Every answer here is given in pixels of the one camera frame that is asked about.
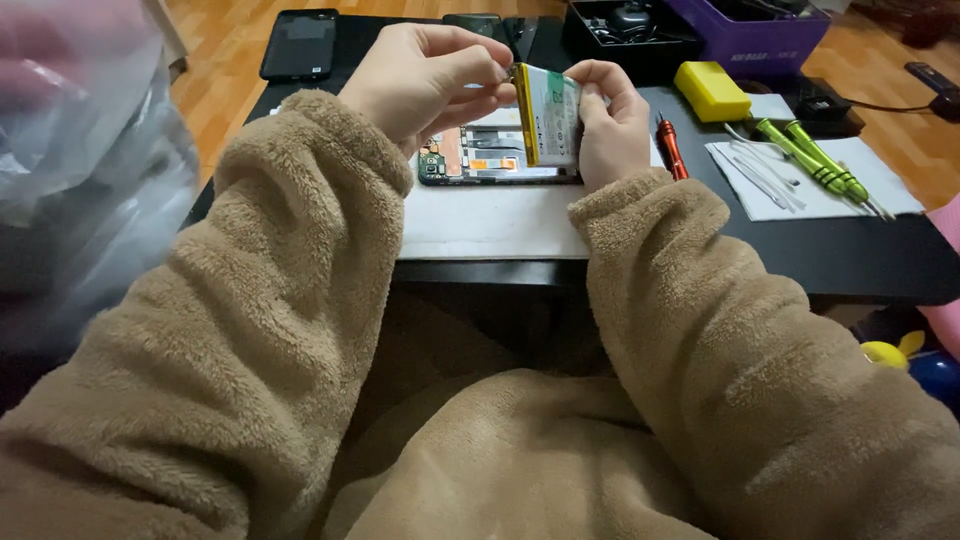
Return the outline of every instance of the plastic bag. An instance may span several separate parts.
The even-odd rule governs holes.
[[[196,147],[139,0],[0,0],[0,352],[68,352],[165,256]]]

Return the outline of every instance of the smartphone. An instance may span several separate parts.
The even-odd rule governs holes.
[[[459,26],[470,30],[474,34],[486,36],[510,47],[514,53],[514,61],[520,61],[520,54],[516,50],[516,43],[507,35],[503,20],[496,13],[450,13],[444,15],[444,24]]]
[[[339,16],[336,10],[278,13],[260,64],[260,78],[272,82],[328,77]]]

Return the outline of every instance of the brown fleece robe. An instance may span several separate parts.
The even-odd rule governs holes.
[[[207,219],[0,422],[0,537],[960,536],[946,408],[720,235],[702,184],[571,208],[614,379],[417,338],[442,315],[416,300],[380,335],[410,182],[321,92],[245,128]]]

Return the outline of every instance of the person's left hand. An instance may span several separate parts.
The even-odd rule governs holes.
[[[396,24],[380,31],[339,97],[410,157],[430,136],[513,103],[513,59],[506,45],[456,26]]]

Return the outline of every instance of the purple box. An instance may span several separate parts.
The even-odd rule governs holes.
[[[707,0],[665,0],[707,42],[702,61],[716,61],[731,77],[791,75],[827,33],[830,17],[736,22]]]

